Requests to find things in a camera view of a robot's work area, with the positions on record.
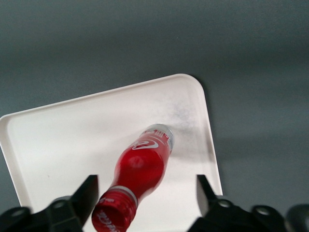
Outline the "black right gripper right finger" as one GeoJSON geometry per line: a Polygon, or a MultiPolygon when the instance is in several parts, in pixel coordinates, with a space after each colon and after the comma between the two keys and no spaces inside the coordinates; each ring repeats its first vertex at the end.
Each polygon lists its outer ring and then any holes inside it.
{"type": "Polygon", "coordinates": [[[251,216],[229,200],[220,199],[205,175],[197,175],[197,204],[201,213],[192,232],[250,232],[251,216]]]}

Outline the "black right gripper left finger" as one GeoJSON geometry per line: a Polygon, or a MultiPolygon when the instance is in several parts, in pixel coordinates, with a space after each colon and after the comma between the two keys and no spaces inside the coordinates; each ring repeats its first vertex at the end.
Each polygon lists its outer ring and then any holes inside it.
{"type": "Polygon", "coordinates": [[[71,195],[48,206],[51,232],[82,232],[98,199],[98,176],[89,175],[71,195]]]}

